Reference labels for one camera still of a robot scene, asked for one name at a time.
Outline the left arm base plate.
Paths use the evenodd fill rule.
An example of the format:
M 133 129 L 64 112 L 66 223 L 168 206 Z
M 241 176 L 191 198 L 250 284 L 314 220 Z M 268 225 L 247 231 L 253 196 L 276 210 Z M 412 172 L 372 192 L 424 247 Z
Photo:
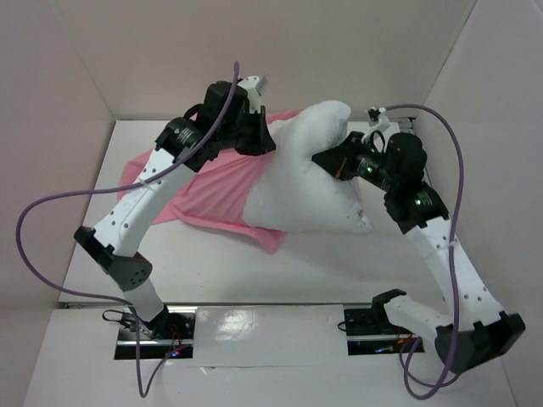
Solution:
M 115 360 L 136 359 L 136 327 L 133 315 L 127 310 L 106 310 L 103 320 L 118 325 L 115 344 Z M 140 326 L 140 358 L 160 360 L 166 354 L 174 360 L 188 360 L 193 357 L 193 339 L 196 326 L 194 307 L 169 308 L 166 322 L 161 322 L 156 330 Z

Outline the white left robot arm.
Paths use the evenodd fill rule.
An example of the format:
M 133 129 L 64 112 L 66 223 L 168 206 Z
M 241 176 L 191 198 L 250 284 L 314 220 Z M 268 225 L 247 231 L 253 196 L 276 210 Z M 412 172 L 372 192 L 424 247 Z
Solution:
M 260 100 L 265 86 L 263 76 L 210 85 L 202 103 L 165 125 L 135 189 L 95 226 L 76 230 L 77 243 L 136 310 L 137 328 L 146 337 L 164 334 L 170 317 L 150 281 L 152 265 L 138 252 L 140 243 L 174 195 L 220 151 L 260 156 L 274 150 Z

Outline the white pillow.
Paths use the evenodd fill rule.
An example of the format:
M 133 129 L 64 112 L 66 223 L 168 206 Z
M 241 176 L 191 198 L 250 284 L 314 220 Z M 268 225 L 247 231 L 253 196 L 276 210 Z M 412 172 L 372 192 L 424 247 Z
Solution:
M 246 199 L 246 224 L 286 232 L 372 232 L 353 182 L 334 179 L 312 161 L 346 139 L 350 115 L 347 104 L 328 100 L 271 124 L 276 150 Z

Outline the pink pillowcase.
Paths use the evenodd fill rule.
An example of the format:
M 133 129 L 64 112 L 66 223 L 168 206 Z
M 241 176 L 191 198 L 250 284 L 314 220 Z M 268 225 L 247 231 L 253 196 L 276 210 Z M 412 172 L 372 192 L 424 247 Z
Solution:
M 274 153 L 247 156 L 223 150 L 161 210 L 155 225 L 182 221 L 212 231 L 227 231 L 254 239 L 269 254 L 281 247 L 286 233 L 249 226 L 243 221 L 244 205 L 254 184 L 274 158 Z

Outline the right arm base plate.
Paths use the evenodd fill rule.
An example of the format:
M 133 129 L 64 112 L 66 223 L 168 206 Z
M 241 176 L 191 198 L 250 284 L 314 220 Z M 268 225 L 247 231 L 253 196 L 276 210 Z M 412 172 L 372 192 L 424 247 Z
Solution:
M 417 339 L 405 328 L 379 326 L 368 307 L 344 308 L 344 319 L 337 328 L 346 336 L 349 356 L 398 354 Z

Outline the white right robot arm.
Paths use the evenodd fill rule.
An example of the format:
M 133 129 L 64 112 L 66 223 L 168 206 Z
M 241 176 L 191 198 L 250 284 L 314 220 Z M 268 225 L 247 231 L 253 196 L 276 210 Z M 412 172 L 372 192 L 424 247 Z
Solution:
M 377 150 L 371 136 L 352 131 L 312 160 L 334 178 L 355 177 L 384 192 L 384 206 L 401 233 L 419 250 L 436 280 L 449 314 L 418 303 L 400 289 L 372 300 L 370 322 L 379 332 L 405 328 L 433 343 L 453 374 L 505 354 L 526 329 L 493 297 L 468 258 L 439 194 L 423 179 L 427 154 L 415 135 L 399 132 Z

